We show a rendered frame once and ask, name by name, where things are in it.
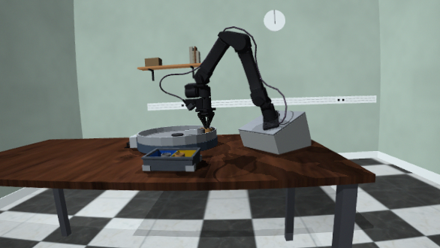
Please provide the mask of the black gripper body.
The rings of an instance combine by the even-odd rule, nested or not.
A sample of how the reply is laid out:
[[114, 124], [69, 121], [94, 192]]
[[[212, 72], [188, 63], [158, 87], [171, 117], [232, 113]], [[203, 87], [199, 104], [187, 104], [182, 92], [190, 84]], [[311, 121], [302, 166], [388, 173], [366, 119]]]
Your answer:
[[211, 97], [206, 98], [206, 99], [202, 98], [202, 102], [203, 102], [203, 109], [206, 109], [206, 110], [203, 110], [203, 109], [195, 109], [195, 112], [199, 112], [199, 113], [197, 113], [197, 114], [210, 114], [210, 113], [215, 113], [215, 112], [213, 112], [213, 110], [216, 110], [216, 108], [215, 108], [215, 107], [212, 107], [212, 105], [211, 105]]

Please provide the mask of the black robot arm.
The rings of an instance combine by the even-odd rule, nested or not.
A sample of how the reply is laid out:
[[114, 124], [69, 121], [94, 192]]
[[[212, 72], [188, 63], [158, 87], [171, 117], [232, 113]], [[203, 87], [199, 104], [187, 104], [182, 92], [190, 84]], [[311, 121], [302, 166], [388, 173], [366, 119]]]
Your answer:
[[[278, 112], [275, 110], [274, 105], [271, 104], [272, 100], [268, 97], [266, 87], [264, 87], [261, 82], [251, 48], [252, 44], [250, 37], [247, 34], [239, 32], [227, 32], [229, 31], [219, 32], [219, 38], [214, 48], [194, 75], [196, 83], [188, 83], [185, 85], [185, 97], [193, 98], [186, 99], [185, 106], [188, 110], [193, 110], [195, 107], [196, 109], [203, 109], [202, 98], [206, 99], [211, 97], [211, 90], [207, 85], [209, 79], [211, 78], [215, 67], [231, 44], [235, 53], [237, 52], [246, 73], [252, 102], [255, 106], [261, 108], [261, 113], [263, 115], [263, 130], [279, 127]], [[201, 98], [199, 98], [199, 96]]]

